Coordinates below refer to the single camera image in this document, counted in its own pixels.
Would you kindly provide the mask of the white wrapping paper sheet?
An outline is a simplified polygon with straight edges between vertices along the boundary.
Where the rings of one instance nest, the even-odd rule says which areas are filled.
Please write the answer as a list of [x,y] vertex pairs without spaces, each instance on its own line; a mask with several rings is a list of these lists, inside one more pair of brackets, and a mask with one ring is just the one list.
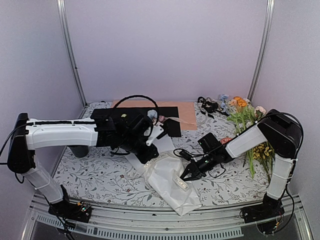
[[144,178],[153,190],[180,216],[199,209],[202,204],[192,183],[180,178],[184,172],[182,160],[173,154],[172,139],[165,136],[156,139],[159,156],[142,164],[134,154],[126,157],[133,169],[128,172],[130,179]]

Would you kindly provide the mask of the bouquet of fake flowers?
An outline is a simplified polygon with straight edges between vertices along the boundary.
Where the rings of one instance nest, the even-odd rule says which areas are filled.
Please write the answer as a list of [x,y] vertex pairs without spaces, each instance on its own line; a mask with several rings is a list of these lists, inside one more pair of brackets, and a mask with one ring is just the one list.
[[159,115],[158,112],[154,109],[147,111],[147,116],[153,121],[153,123],[164,123],[166,121],[166,117],[163,115]]

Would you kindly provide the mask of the cream printed ribbon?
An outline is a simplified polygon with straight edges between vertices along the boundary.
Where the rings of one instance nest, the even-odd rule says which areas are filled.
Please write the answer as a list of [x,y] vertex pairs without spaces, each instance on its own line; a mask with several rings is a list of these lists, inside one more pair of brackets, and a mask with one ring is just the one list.
[[174,185],[184,192],[189,190],[188,184],[180,179],[180,175],[184,171],[182,160],[175,156],[171,150],[161,152],[147,163],[141,163],[133,154],[128,155],[126,159],[135,170],[132,177],[143,177],[158,192],[168,191]]

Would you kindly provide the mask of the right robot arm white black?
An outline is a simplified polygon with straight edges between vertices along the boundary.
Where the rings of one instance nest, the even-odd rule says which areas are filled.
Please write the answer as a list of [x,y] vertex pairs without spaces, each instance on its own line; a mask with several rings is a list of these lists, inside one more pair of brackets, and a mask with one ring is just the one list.
[[262,119],[226,143],[221,143],[210,132],[198,140],[203,150],[196,155],[181,149],[178,156],[189,161],[180,178],[187,181],[199,180],[218,164],[229,163],[235,158],[268,143],[274,150],[274,165],[266,200],[259,206],[262,218],[269,218],[278,210],[278,203],[291,178],[302,146],[304,130],[300,121],[290,113],[270,110]]

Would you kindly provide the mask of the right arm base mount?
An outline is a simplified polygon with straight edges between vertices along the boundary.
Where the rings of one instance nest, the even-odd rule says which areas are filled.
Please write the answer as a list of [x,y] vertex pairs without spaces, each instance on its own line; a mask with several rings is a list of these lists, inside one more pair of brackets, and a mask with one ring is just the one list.
[[[240,210],[239,216],[245,223],[252,223],[282,217],[284,213],[282,201],[280,199],[273,199],[265,194],[261,204],[243,207]],[[280,222],[274,219],[259,223],[257,229],[264,235],[272,235],[277,230],[279,224]]]

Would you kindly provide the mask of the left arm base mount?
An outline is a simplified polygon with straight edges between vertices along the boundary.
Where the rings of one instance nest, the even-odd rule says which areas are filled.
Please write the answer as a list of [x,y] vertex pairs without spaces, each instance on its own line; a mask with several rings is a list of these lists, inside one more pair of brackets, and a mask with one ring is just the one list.
[[91,205],[83,200],[78,203],[70,202],[67,190],[62,185],[61,189],[63,193],[62,200],[50,204],[48,213],[61,218],[88,223],[92,214]]

